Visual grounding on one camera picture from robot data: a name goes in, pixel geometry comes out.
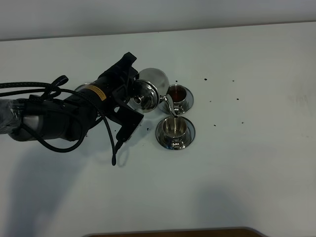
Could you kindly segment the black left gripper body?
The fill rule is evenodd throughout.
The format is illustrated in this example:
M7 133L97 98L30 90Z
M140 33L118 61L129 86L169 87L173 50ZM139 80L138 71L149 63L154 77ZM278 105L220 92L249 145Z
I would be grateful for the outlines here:
M138 74L132 67L135 61L136 57L128 52L96 81L81 87L81 93L89 96L109 120L121 125L116 139L122 143L131 137L144 117L128 106Z

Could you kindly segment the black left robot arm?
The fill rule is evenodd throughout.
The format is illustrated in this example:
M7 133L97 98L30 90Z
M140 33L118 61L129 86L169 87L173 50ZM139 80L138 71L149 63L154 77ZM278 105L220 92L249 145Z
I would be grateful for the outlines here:
M120 130L110 141L126 142L143 119L128 105L137 75L135 61L133 54L126 53L96 81L76 90L62 88L68 81L64 75L52 83L2 83L1 133L17 141L37 140L44 146L57 138L79 145L90 129L113 121Z

